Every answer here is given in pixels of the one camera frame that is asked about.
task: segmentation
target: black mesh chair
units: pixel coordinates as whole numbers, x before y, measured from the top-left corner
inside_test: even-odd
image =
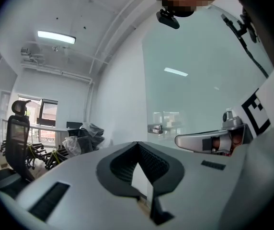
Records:
[[[26,185],[34,180],[25,160],[30,123],[25,116],[29,101],[15,101],[11,107],[15,115],[10,116],[7,125],[5,158],[11,169],[0,170],[0,190],[15,197]]]

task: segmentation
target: ceiling light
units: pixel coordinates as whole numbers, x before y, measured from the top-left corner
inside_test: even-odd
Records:
[[[63,34],[59,34],[59,33],[44,32],[44,31],[38,31],[38,37],[55,39],[58,41],[63,41],[63,42],[69,43],[69,44],[74,44],[75,39],[76,39],[73,36],[63,35]]]
[[[178,74],[178,75],[181,75],[181,76],[184,76],[184,77],[188,76],[188,74],[185,73],[185,72],[174,70],[174,69],[171,69],[171,68],[168,68],[168,67],[166,67],[164,71],[171,72],[171,73],[174,73],[174,74]]]

